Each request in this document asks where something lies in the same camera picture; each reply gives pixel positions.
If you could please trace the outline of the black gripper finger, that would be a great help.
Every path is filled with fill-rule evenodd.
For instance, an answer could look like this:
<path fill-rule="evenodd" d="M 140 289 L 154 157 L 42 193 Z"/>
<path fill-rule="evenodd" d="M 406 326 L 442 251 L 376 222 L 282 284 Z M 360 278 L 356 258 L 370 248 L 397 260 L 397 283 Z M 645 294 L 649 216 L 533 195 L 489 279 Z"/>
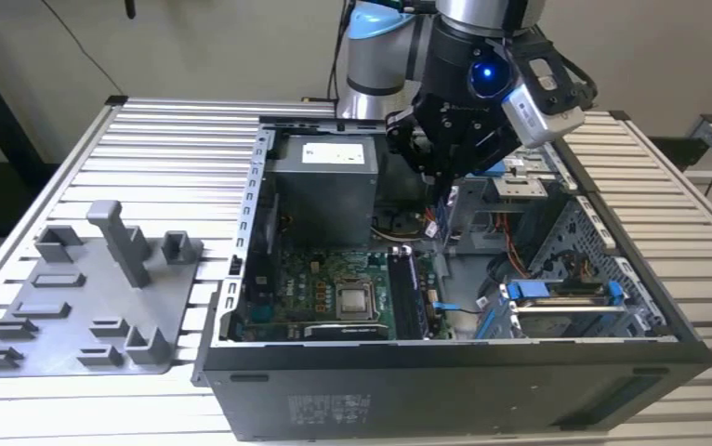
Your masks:
<path fill-rule="evenodd" d="M 450 145 L 449 163 L 442 173 L 442 196 L 448 197 L 454 181 L 493 167 L 521 145 L 510 125 L 468 125 Z"/>
<path fill-rule="evenodd" d="M 405 159 L 410 169 L 422 177 L 429 186 L 426 203 L 437 205 L 442 195 L 442 160 L 436 146 L 424 135 L 420 143 L 416 137 L 418 121 L 414 116 L 414 106 L 408 106 L 402 111 L 390 113 L 386 117 L 386 136 L 390 151 L 398 153 Z"/>

